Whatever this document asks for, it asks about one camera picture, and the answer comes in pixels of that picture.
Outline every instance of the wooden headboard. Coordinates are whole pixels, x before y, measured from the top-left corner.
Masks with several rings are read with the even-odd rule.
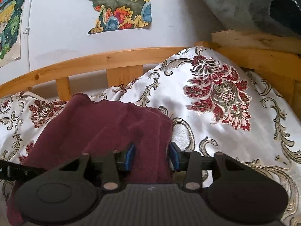
[[[214,49],[238,66],[259,73],[284,96],[301,118],[301,41],[262,33],[256,35],[257,37],[254,33],[221,31],[212,34],[213,43],[198,42],[195,45]],[[140,48],[67,60],[34,70],[0,85],[0,98],[56,80],[59,98],[69,100],[69,76],[106,69],[108,85],[119,86],[143,75],[143,65],[160,63],[183,48]]]

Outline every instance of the white satin bedspread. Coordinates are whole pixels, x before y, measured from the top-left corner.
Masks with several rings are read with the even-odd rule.
[[[187,48],[122,88],[90,96],[159,108],[173,120],[172,141],[204,156],[217,151],[279,182],[288,192],[285,225],[301,223],[301,124],[282,96],[254,72],[245,74],[221,54]],[[66,102],[32,93],[0,103],[1,159],[21,163]],[[212,182],[204,173],[204,186]],[[1,181],[0,225],[13,184]]]

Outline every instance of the wooden slat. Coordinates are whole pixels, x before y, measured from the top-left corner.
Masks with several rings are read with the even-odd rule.
[[[301,58],[297,54],[238,47],[220,47],[216,51],[240,67],[275,73],[301,81]]]
[[[33,91],[33,87],[26,87],[26,88],[24,89],[24,91],[32,92],[32,91]]]
[[[56,79],[55,82],[57,85],[58,96],[60,100],[69,101],[71,98],[69,77]]]
[[[294,79],[261,70],[255,70],[255,72],[263,79],[267,80],[273,88],[281,93],[290,105],[292,104],[295,86]]]
[[[301,120],[301,82],[295,82],[292,109]]]
[[[301,53],[301,40],[257,31],[219,31],[212,33],[212,41],[227,47],[251,47]]]
[[[0,98],[44,82],[102,69],[160,63],[184,47],[153,47],[99,53],[40,68],[0,85]]]
[[[143,75],[143,65],[120,67],[106,70],[106,77],[109,87],[124,86],[133,79],[136,79]]]
[[[202,46],[202,47],[207,47],[213,50],[216,50],[217,48],[220,47],[218,43],[214,42],[209,42],[209,41],[198,41],[194,44],[195,47]]]

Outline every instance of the towel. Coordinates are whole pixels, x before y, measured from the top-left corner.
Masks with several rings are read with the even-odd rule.
[[[24,165],[49,170],[82,153],[103,156],[133,142],[136,154],[128,182],[171,182],[166,159],[171,135],[172,121],[158,109],[107,100],[93,102],[79,93],[46,126]],[[12,226],[23,222],[14,205],[18,187],[16,183],[7,208]]]

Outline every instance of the bed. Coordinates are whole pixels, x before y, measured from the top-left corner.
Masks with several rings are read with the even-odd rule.
[[[141,48],[71,59],[0,86],[1,159],[21,163],[71,98],[69,76],[106,69],[109,88],[93,94],[162,111],[172,141],[204,156],[225,152],[288,192],[285,225],[301,223],[301,42],[262,33],[221,31],[195,47]],[[162,62],[143,74],[143,65]],[[56,80],[59,100],[31,92]],[[212,182],[203,174],[204,185]],[[0,225],[13,183],[1,181]]]

